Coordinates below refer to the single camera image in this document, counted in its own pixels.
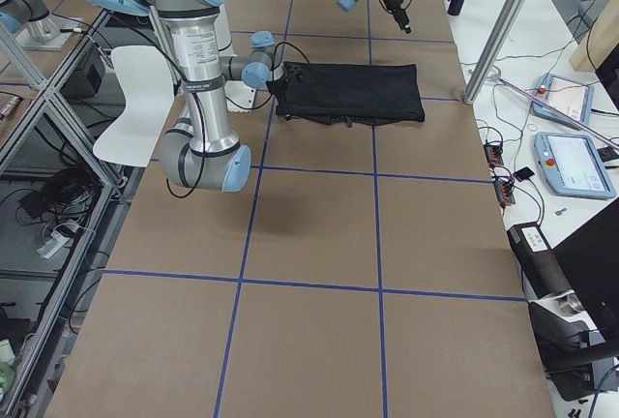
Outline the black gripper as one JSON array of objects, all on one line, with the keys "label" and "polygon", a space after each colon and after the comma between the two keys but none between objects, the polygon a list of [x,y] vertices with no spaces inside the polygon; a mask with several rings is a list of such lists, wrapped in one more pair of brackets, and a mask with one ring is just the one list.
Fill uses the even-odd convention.
[{"label": "black gripper", "polygon": [[412,32],[410,20],[402,8],[403,0],[384,0],[384,5],[387,11],[394,17],[398,27],[405,34]]},{"label": "black gripper", "polygon": [[288,88],[288,82],[285,76],[281,76],[275,80],[266,82],[269,93],[277,99],[284,99]]}]

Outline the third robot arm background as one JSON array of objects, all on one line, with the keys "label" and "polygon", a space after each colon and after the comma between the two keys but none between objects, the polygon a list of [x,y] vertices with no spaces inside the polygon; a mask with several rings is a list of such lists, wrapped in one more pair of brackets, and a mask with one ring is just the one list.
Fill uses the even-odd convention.
[{"label": "third robot arm background", "polygon": [[59,51],[69,38],[43,0],[1,0],[1,24],[24,49]]}]

